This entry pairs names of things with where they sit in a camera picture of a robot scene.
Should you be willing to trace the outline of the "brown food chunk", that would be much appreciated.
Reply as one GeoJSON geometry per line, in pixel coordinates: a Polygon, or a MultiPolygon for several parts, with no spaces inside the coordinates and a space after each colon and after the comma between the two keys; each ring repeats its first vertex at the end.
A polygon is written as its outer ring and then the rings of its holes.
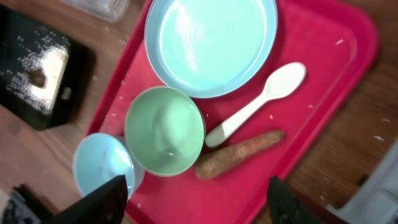
{"type": "Polygon", "coordinates": [[[44,88],[46,84],[46,76],[41,68],[31,70],[27,73],[29,83],[38,88],[44,88]]]}

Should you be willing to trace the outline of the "mint green bowl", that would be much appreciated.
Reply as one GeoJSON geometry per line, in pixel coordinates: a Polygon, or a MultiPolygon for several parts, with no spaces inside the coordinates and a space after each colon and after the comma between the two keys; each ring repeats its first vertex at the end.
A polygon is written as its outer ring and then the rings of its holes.
{"type": "Polygon", "coordinates": [[[124,136],[135,161],[151,174],[179,175],[204,145],[205,122],[195,102],[180,91],[155,86],[137,95],[126,114],[124,136]]]}

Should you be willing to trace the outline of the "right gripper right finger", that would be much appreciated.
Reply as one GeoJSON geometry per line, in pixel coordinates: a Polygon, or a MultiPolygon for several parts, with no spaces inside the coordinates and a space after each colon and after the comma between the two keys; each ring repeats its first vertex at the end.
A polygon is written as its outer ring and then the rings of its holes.
{"type": "Polygon", "coordinates": [[[278,177],[269,180],[267,203],[272,224],[324,224],[278,177]]]}

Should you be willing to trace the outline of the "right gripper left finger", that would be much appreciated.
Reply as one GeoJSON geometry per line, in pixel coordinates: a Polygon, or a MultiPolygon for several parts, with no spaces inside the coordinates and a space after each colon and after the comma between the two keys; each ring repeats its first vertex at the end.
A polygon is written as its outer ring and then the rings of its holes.
{"type": "Polygon", "coordinates": [[[118,175],[47,220],[46,224],[120,224],[126,204],[126,178],[118,175]]]}

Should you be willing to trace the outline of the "brown carrot-like food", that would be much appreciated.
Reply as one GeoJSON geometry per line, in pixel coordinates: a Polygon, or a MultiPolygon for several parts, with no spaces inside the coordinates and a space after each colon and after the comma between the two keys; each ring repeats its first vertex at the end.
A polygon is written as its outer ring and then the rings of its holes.
{"type": "Polygon", "coordinates": [[[278,144],[284,136],[283,131],[269,131],[238,144],[206,153],[195,163],[195,174],[199,179],[213,179],[261,151],[278,144]]]}

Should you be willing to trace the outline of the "white rice pile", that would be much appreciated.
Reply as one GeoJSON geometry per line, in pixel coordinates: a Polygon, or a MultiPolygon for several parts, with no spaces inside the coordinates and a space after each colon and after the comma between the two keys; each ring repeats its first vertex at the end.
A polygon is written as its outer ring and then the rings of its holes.
{"type": "Polygon", "coordinates": [[[53,32],[35,40],[31,47],[24,43],[21,36],[17,40],[18,46],[27,55],[16,59],[17,64],[22,67],[21,71],[10,67],[1,69],[1,78],[6,82],[5,90],[42,114],[51,114],[69,59],[70,41],[53,32]],[[46,76],[44,88],[31,85],[27,77],[29,71],[39,68],[46,76]]]}

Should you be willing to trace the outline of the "small light blue bowl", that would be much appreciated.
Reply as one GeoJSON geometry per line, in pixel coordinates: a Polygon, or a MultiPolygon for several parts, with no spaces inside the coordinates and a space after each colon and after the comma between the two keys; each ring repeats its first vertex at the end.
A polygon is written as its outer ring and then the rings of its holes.
{"type": "Polygon", "coordinates": [[[94,133],[79,143],[73,156],[73,178],[82,196],[118,175],[126,178],[128,198],[145,176],[145,170],[133,158],[124,137],[94,133]]]}

